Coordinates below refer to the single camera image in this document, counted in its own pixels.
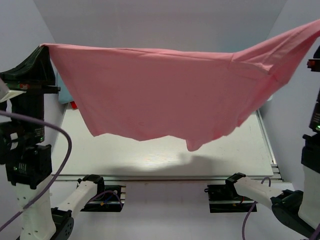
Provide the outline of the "aluminium table rail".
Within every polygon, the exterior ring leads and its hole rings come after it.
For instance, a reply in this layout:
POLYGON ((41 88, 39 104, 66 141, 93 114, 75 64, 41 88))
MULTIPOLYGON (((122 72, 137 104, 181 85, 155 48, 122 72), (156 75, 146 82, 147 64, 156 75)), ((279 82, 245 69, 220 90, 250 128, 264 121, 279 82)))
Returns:
MULTIPOLYGON (((60 175, 57 177, 55 181, 58 182, 74 182, 78 179, 82 179, 84 175, 60 175)), ((211 181, 224 181, 228 178, 228 176, 102 176, 104 181, 107 182, 166 182, 166 181, 203 181, 203 182, 211 182, 211 181)), ((262 180, 264 177, 258 176, 250 176, 249 178, 254 180, 262 180)), ((283 182, 282 176, 279 173, 274 173, 273 176, 270 177, 272 181, 275 182, 283 182)))

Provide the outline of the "pink t shirt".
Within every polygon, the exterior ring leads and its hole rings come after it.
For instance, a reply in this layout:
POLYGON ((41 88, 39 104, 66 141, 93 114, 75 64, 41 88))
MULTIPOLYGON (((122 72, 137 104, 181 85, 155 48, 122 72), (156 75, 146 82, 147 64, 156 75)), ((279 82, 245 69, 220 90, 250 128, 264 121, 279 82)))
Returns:
POLYGON ((193 152, 232 133, 286 85, 319 35, 315 20, 234 53, 48 49, 93 136, 172 136, 193 152))

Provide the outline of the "folded blue-grey t shirt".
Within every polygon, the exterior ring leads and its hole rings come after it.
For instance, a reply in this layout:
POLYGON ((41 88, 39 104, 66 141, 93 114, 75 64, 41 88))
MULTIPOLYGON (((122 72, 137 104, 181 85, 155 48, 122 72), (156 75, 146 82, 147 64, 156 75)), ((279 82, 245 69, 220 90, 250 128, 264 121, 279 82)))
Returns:
POLYGON ((73 98, 68 91, 65 83, 63 82, 60 74, 58 73, 56 76, 57 80, 57 86, 60 88, 59 94, 58 94, 58 101, 60 104, 68 104, 73 101, 73 98))

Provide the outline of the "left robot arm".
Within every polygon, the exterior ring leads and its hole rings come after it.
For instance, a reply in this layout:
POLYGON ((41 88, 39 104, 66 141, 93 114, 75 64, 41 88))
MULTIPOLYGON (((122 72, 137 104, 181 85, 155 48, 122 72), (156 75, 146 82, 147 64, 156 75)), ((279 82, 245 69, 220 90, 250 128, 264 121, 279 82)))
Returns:
POLYGON ((87 175, 66 201, 51 206, 50 187, 58 173, 52 169, 51 145, 43 144, 45 129, 65 131, 44 121, 44 96, 59 91, 47 46, 0 74, 0 114, 8 117, 0 125, 0 163, 16 192, 21 240, 68 239, 78 213, 105 189, 101 176, 87 175))

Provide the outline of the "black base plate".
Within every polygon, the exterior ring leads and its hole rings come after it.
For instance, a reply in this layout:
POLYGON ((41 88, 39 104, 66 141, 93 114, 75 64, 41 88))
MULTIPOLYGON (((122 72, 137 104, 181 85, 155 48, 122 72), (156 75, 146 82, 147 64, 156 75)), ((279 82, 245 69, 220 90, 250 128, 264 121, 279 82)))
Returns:
POLYGON ((120 213, 125 204, 125 185, 106 185, 104 194, 87 203, 81 212, 120 213))
POLYGON ((247 213, 254 203, 248 197, 233 195, 225 184, 207 185, 204 192, 208 196, 211 214, 247 213))

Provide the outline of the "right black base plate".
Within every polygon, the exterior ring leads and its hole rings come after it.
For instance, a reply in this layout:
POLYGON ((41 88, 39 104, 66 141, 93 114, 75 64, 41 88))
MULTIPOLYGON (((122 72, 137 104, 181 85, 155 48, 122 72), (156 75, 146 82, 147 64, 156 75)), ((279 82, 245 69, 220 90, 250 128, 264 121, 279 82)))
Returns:
POLYGON ((211 214, 247 213, 254 203, 248 197, 233 195, 225 184, 207 185, 204 192, 208 196, 211 214))

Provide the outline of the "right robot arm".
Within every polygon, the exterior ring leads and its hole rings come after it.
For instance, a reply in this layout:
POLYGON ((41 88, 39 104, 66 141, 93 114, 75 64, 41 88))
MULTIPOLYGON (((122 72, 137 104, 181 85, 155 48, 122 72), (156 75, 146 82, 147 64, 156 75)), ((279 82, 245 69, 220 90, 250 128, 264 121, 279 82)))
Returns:
POLYGON ((304 171, 303 190, 280 190, 247 177, 242 173, 230 176, 225 184, 234 196, 248 197, 253 203, 269 208, 276 219, 309 240, 320 238, 320 102, 314 106, 301 153, 304 171))

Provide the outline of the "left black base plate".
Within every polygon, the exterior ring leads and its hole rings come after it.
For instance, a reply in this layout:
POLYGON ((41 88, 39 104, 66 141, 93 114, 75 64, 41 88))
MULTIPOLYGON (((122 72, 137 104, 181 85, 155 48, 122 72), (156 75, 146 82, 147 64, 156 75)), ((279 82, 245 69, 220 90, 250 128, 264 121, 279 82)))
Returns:
POLYGON ((125 185, 106 185, 104 194, 87 203, 81 212, 120 213, 125 204, 125 185))

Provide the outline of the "folded red t shirt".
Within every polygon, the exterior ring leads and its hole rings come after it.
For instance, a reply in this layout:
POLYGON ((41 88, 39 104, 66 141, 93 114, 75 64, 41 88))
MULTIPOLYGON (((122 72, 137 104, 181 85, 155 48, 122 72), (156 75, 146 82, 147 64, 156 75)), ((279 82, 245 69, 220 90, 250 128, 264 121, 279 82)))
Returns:
POLYGON ((76 110, 78 108, 77 104, 74 101, 70 102, 70 106, 73 110, 76 110))

